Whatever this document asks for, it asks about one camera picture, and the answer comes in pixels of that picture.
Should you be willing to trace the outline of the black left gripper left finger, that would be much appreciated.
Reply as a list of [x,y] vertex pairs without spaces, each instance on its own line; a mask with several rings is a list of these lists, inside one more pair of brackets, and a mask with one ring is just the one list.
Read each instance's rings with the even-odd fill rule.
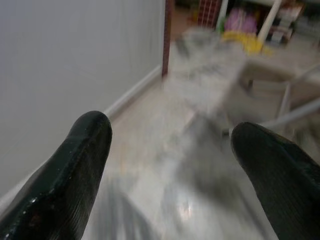
[[100,111],[80,116],[54,154],[0,217],[3,240],[79,240],[109,156],[112,127]]

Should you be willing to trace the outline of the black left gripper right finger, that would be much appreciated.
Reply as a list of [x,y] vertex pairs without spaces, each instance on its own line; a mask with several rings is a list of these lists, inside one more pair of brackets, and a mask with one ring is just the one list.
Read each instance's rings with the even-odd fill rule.
[[280,240],[320,238],[320,167],[298,145],[255,123],[231,133],[234,155]]

